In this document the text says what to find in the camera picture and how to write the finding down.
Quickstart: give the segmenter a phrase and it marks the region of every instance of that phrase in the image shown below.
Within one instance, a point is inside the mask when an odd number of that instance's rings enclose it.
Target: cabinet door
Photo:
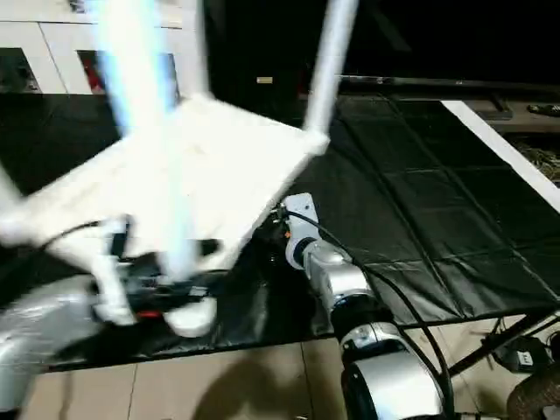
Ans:
[[[0,92],[67,92],[39,24],[0,22]]]
[[[95,42],[90,24],[40,24],[60,76],[70,94],[105,94],[102,73],[97,66]],[[186,92],[181,77],[182,60],[179,29],[162,28],[164,51],[170,61],[170,74],[179,95]]]

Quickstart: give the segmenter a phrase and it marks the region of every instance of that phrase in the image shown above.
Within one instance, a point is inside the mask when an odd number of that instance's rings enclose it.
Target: black cable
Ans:
[[[420,329],[423,331],[423,333],[426,335],[426,338],[430,342],[430,345],[433,348],[434,353],[436,354],[437,362],[439,363],[441,373],[439,375],[434,374],[434,373],[437,372],[436,369],[434,368],[434,366],[430,362],[430,360],[427,358],[425,353],[422,352],[422,350],[420,350],[420,348],[418,346],[416,346],[416,348],[413,347],[413,349],[418,353],[418,356],[420,357],[422,362],[426,365],[426,367],[432,372],[433,375],[435,375],[435,377],[436,377],[436,379],[439,383],[439,386],[441,387],[442,392],[444,393],[444,410],[445,410],[446,416],[450,419],[454,418],[455,408],[454,408],[454,400],[453,400],[452,379],[451,379],[451,376],[449,375],[449,368],[447,367],[447,362],[445,361],[444,354],[442,353],[441,348],[439,347],[439,344],[436,342],[436,339],[432,335],[432,333],[431,333],[430,329],[428,328],[427,324],[422,319],[421,315],[418,313],[418,311],[414,307],[414,305],[410,302],[410,300],[407,298],[407,296],[403,293],[403,291],[395,283],[393,283],[393,281],[389,280],[383,274],[381,274],[380,272],[372,269],[371,267],[368,267],[367,265],[365,265],[365,264],[361,263],[359,260],[357,260],[352,255],[352,252],[350,252],[348,247],[346,247],[333,233],[331,233],[326,227],[323,227],[320,223],[317,223],[315,220],[310,219],[309,217],[304,216],[303,214],[300,214],[300,213],[284,211],[283,214],[287,215],[287,216],[297,217],[297,218],[301,219],[302,221],[306,221],[307,223],[309,223],[309,224],[313,225],[315,228],[317,228],[320,232],[322,232],[323,234],[328,236],[329,240],[332,241],[337,247],[344,250],[352,258],[352,262],[354,264],[356,264],[356,266],[360,270],[362,270],[362,272],[364,272],[364,274],[366,274],[367,284],[369,285],[369,287],[371,288],[372,291],[376,290],[376,287],[375,287],[373,281],[371,280],[371,277],[376,277],[379,280],[381,280],[382,282],[384,282],[402,300],[402,302],[408,308],[408,310],[412,314],[412,317],[418,323],[418,326],[420,327]],[[406,333],[403,336],[408,338],[408,340],[407,340],[408,342],[413,341]]]
[[[10,264],[7,268],[2,269],[0,271],[0,283],[3,280],[5,280],[6,277],[9,277],[9,276],[13,275],[16,271],[21,269],[24,265],[26,265],[32,259],[34,259],[37,256],[45,253],[46,249],[49,248],[51,245],[53,245],[53,243],[55,243],[59,239],[62,239],[63,237],[68,236],[70,234],[73,234],[74,232],[77,232],[77,231],[82,230],[82,229],[95,228],[95,227],[99,226],[100,224],[101,224],[101,222],[99,220],[89,221],[87,223],[82,223],[81,225],[78,225],[78,226],[70,227],[69,229],[67,229],[65,231],[62,231],[61,233],[55,235],[54,237],[52,237],[51,239],[49,239],[48,241],[43,243],[38,248],[34,248],[28,254],[19,257],[15,262]]]

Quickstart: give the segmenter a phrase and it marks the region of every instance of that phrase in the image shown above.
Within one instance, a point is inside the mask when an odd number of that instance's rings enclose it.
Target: tiled floor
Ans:
[[[515,322],[507,318],[506,323]],[[480,344],[493,320],[432,328],[449,364]],[[554,329],[538,334],[546,339]],[[426,338],[411,332],[435,362]],[[25,420],[340,420],[342,364],[334,339],[138,365],[44,374]],[[453,379],[456,410],[503,414],[525,375],[483,360]]]

